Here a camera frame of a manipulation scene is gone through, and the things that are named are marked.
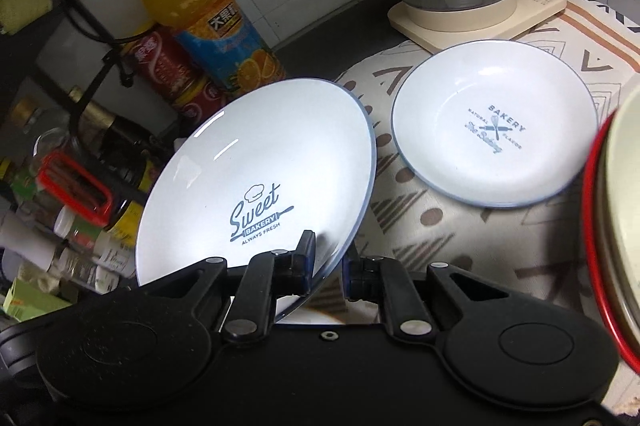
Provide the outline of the white Sweet Bakery plate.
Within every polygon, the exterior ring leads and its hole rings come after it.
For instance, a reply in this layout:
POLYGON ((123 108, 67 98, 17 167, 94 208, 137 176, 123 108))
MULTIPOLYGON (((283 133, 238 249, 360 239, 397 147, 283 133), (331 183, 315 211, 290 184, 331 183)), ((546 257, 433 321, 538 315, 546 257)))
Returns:
POLYGON ((144 285, 221 257, 294 250, 316 236, 311 287, 322 287, 370 202, 375 135, 360 101, 318 78, 285 79, 231 102, 175 152, 152 187, 137 235, 144 285))

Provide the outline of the white lid spice jar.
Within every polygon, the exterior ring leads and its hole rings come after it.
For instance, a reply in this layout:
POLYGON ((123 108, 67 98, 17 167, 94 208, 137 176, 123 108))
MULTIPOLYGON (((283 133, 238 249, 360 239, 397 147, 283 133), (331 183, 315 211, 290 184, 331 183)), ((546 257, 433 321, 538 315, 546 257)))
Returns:
POLYGON ((63 206, 58 212, 53 231, 78 253, 85 254, 98 266, 118 274, 122 279, 132 279, 136 274, 134 249, 85 220, 68 206, 63 206))

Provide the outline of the dark soy sauce bottle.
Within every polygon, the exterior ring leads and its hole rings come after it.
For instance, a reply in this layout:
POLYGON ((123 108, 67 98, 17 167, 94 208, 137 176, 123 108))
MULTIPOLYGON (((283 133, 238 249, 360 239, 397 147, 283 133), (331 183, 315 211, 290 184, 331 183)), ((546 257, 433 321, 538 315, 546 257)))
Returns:
POLYGON ((68 130, 80 164, 110 189, 113 198, 144 205, 153 184, 171 157, 148 130, 90 100, 81 106, 84 92, 68 92, 73 107, 68 130))

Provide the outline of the red rimmed cream bowl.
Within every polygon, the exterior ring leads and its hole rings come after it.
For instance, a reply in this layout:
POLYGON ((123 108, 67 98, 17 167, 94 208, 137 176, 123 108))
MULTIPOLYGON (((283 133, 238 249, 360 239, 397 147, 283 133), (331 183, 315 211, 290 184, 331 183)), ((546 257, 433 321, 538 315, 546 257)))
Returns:
POLYGON ((639 90, 603 123, 582 179, 582 248, 594 304, 639 371, 639 90))

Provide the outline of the red drink can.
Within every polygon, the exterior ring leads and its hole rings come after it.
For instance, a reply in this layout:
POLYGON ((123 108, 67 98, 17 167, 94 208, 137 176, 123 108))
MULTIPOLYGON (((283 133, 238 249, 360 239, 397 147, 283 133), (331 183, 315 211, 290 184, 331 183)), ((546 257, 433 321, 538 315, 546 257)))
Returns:
POLYGON ((227 104, 224 93, 167 27, 155 25, 151 33, 128 42, 122 56, 157 94, 194 126, 200 126, 227 104))

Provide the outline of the green box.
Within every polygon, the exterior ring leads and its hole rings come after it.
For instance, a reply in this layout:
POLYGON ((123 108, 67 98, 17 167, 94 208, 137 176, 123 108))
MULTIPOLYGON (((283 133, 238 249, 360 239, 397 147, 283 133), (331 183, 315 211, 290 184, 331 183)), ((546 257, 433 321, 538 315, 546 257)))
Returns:
POLYGON ((2 309, 17 322, 24 322, 69 306, 69 302, 43 293, 32 284, 15 279, 4 298, 2 309))

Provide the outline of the orange juice bottle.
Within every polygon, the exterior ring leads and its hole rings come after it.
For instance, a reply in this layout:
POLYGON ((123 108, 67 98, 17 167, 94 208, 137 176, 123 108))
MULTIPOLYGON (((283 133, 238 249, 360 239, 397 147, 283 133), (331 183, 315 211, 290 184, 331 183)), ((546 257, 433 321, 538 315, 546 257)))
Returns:
POLYGON ((230 98, 285 79, 283 65, 236 0, 141 0, 230 98))

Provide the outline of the cream kettle base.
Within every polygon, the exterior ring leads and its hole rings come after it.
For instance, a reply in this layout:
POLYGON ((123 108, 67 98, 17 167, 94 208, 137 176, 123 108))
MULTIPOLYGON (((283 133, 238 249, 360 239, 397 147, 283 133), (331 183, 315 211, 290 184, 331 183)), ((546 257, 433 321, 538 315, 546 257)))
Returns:
POLYGON ((476 40, 509 40, 561 13, 567 0, 502 0, 491 6, 431 12, 401 1, 387 13, 390 25, 430 53, 476 40))

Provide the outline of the red handled oil bottle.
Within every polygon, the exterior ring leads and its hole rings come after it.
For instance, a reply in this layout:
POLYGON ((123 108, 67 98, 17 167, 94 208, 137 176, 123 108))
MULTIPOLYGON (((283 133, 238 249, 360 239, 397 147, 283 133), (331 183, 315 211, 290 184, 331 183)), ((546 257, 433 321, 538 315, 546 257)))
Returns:
POLYGON ((132 196, 149 192, 149 164, 134 171, 132 183, 88 155, 68 129, 56 125, 38 134, 32 166, 39 186, 89 224, 136 245, 143 206, 132 196))

